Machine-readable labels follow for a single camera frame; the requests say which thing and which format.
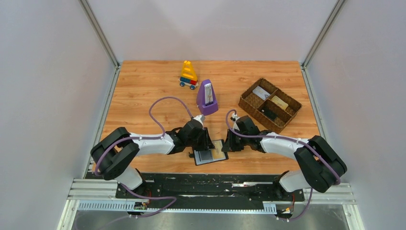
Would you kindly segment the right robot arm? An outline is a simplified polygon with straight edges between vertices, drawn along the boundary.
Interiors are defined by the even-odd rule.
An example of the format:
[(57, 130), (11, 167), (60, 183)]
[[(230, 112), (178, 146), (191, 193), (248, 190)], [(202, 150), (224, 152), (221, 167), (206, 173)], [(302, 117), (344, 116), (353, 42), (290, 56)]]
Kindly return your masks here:
[(222, 151), (242, 151), (246, 146), (262, 153), (276, 153), (296, 160), (300, 169), (282, 173), (275, 183), (284, 192), (312, 188), (320, 193), (339, 184), (347, 166), (327, 141), (318, 135), (310, 139), (292, 138), (268, 130), (260, 131), (245, 115), (231, 115)]

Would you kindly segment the black card holder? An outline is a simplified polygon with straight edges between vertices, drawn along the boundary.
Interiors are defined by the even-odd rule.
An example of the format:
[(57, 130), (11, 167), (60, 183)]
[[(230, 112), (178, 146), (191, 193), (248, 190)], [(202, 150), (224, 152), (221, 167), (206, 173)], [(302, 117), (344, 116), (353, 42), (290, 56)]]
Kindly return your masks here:
[[(222, 160), (222, 161), (226, 161), (229, 159), (228, 157), (228, 153), (224, 152), (226, 154), (226, 159)], [(206, 150), (206, 151), (195, 151), (192, 150), (192, 152), (188, 153), (189, 157), (194, 159), (195, 165), (204, 165), (204, 164), (209, 164), (209, 163), (214, 163), (214, 162), (218, 162), (216, 160), (213, 160), (212, 158), (212, 149), (210, 150)]]

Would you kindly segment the yellow credit card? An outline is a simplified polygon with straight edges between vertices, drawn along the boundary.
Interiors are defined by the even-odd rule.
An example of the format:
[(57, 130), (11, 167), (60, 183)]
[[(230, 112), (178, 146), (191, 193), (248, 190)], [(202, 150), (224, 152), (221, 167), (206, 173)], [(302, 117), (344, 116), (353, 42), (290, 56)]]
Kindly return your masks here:
[(216, 161), (222, 161), (226, 159), (226, 154), (222, 151), (223, 141), (215, 140), (213, 141), (214, 149), (212, 149), (212, 158)]

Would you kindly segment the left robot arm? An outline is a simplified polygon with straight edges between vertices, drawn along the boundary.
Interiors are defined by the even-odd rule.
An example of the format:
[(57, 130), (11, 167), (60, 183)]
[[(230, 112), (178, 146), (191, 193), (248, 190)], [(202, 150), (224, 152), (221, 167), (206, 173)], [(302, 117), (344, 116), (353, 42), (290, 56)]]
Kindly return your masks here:
[(192, 148), (206, 151), (214, 148), (202, 121), (191, 119), (183, 127), (165, 131), (161, 135), (140, 135), (119, 127), (90, 151), (96, 166), (94, 173), (104, 180), (116, 180), (130, 190), (144, 182), (138, 170), (130, 166), (136, 156), (149, 154), (170, 155)]

